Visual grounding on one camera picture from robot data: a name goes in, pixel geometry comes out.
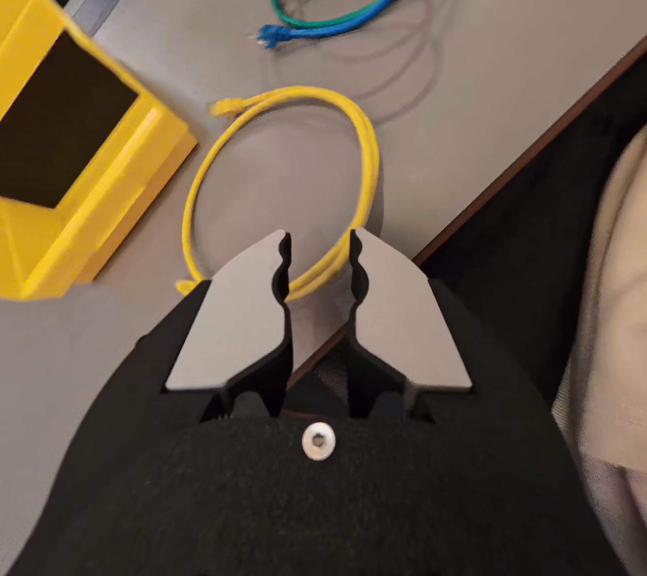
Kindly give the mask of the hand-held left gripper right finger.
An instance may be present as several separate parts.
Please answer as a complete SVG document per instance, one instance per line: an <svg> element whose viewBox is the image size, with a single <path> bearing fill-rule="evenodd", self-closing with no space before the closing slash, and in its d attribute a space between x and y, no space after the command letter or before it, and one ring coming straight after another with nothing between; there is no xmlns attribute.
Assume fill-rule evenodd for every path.
<svg viewBox="0 0 647 576"><path fill-rule="evenodd" d="M422 394L469 393L472 379L425 273L363 228L350 233L349 262L350 416L367 418L387 393L396 394L406 412Z"/></svg>

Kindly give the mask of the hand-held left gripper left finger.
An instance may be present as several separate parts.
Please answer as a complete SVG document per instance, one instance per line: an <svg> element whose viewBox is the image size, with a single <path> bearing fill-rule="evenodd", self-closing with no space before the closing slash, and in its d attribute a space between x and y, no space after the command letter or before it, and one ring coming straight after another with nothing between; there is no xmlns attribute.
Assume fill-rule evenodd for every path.
<svg viewBox="0 0 647 576"><path fill-rule="evenodd" d="M170 394L209 395L231 415L250 394L279 416L294 367L291 259L290 234L278 229L216 272L166 379Z"/></svg>

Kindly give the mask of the yellow plastic bin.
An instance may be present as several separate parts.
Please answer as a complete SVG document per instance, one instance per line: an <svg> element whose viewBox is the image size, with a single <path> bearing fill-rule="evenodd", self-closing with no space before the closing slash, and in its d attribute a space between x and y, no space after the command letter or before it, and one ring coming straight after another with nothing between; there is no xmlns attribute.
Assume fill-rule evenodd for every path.
<svg viewBox="0 0 647 576"><path fill-rule="evenodd" d="M197 144L54 0L1 0L1 119L64 32L138 98L55 208L1 197L2 300L92 281Z"/></svg>

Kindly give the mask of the person's beige sweatshirt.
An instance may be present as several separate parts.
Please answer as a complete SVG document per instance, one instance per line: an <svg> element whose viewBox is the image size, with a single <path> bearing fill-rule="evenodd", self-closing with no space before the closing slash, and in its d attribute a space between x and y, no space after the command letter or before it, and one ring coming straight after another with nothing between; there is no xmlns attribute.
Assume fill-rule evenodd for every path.
<svg viewBox="0 0 647 576"><path fill-rule="evenodd" d="M646 127L598 204L577 330L553 417L606 538L646 574Z"/></svg>

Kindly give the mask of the black yellow-bin divider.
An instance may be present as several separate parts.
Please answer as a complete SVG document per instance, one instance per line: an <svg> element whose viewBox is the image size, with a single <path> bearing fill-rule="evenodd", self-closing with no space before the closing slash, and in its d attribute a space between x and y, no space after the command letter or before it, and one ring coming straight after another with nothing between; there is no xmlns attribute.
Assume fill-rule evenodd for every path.
<svg viewBox="0 0 647 576"><path fill-rule="evenodd" d="M1 197L55 208L137 98L62 33L1 119Z"/></svg>

